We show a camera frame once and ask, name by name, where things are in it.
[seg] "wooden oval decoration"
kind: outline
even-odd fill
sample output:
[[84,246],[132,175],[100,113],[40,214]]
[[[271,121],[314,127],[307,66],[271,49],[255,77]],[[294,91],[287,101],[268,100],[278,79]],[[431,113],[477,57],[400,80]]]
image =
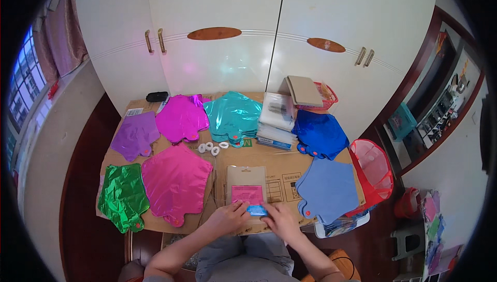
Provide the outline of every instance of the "wooden oval decoration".
[[335,43],[330,40],[320,39],[320,38],[310,38],[307,39],[307,43],[313,45],[316,48],[332,51],[334,53],[344,53],[345,47],[340,45],[339,43]]
[[188,38],[199,41],[222,40],[239,36],[241,33],[239,29],[235,28],[215,27],[193,31],[188,34]]

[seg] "door handle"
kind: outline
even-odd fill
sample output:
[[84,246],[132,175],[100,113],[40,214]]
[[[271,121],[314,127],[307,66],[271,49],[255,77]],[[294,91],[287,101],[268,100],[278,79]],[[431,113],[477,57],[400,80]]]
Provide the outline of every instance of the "door handle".
[[162,39],[162,28],[160,28],[158,31],[157,31],[157,35],[158,35],[158,43],[160,45],[160,50],[163,52],[163,53],[166,53],[167,50],[165,50],[164,48],[164,40]]
[[369,52],[368,59],[366,59],[366,62],[364,62],[364,67],[369,66],[369,63],[371,63],[373,56],[374,56],[374,50],[371,49],[371,51]]
[[145,41],[147,42],[147,48],[149,49],[149,52],[153,53],[154,51],[152,50],[152,46],[150,45],[149,33],[150,30],[145,31]]
[[365,54],[366,54],[366,47],[363,47],[361,49],[361,53],[359,54],[359,56],[357,57],[357,60],[355,61],[354,66],[361,64],[362,59],[364,58]]

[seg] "power cord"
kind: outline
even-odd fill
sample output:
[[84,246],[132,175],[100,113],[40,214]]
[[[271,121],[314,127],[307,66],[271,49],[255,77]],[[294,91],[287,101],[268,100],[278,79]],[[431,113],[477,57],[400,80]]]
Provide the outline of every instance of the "power cord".
[[350,278],[348,278],[349,280],[352,279],[352,277],[354,276],[354,273],[355,273],[355,266],[354,266],[354,262],[349,258],[349,257],[346,257],[346,256],[342,256],[342,257],[337,257],[335,259],[332,259],[332,261],[335,261],[335,260],[338,260],[340,258],[346,258],[348,260],[350,260],[350,262],[352,263],[352,275],[350,276]]

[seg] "plastic stool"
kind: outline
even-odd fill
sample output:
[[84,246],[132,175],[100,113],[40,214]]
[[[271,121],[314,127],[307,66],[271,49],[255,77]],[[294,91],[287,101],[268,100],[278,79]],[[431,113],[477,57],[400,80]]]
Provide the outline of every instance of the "plastic stool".
[[[393,231],[390,237],[397,239],[397,256],[392,257],[393,261],[398,261],[425,250],[425,226],[423,224]],[[419,238],[419,243],[415,248],[412,248],[412,240],[417,238]]]

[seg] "teal foil balloon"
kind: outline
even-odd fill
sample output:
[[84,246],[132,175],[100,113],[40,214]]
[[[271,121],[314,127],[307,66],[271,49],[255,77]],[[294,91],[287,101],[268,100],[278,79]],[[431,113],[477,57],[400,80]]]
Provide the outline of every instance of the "teal foil balloon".
[[121,233],[128,229],[138,232],[144,223],[140,217],[150,207],[143,187],[139,163],[105,168],[98,209],[111,220]]
[[212,139],[242,147],[244,137],[255,137],[257,133],[262,103],[230,91],[219,99],[205,102],[204,109]]

